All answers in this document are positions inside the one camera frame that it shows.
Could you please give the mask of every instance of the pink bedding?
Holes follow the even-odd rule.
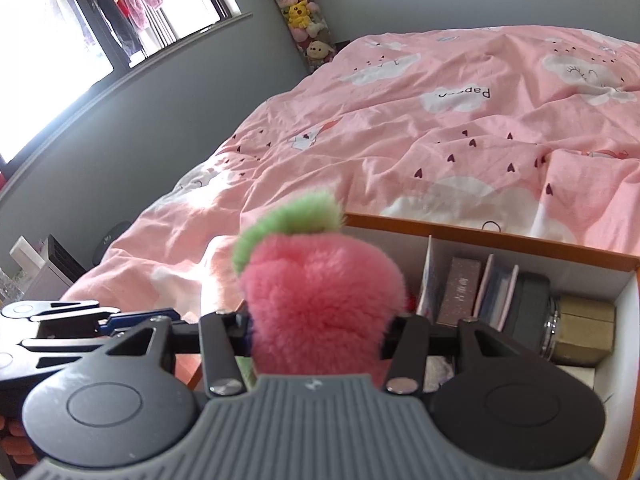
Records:
[[[238,230],[309,189],[347,211],[640,254],[640,48],[491,27],[351,43],[257,108],[65,299],[235,308]]]

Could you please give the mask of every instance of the blanket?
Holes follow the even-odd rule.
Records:
[[[238,231],[310,189],[348,212],[640,254],[639,64],[589,30],[360,38],[260,105],[64,299],[234,309]]]

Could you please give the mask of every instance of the pink pom-pom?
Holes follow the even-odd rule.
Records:
[[[241,285],[258,372],[368,373],[382,382],[380,345],[406,293],[381,250],[341,234],[271,235],[255,248]]]

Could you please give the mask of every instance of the screw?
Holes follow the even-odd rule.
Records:
[[[209,387],[209,391],[221,397],[238,394],[242,390],[242,383],[238,379],[218,379]]]
[[[386,390],[396,395],[410,395],[418,389],[417,381],[409,377],[395,377],[386,384]]]

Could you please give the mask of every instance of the green plush stem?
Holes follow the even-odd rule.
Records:
[[[342,208],[327,192],[315,192],[271,211],[244,231],[236,241],[232,257],[241,274],[255,247],[270,234],[313,234],[336,232],[342,227]]]

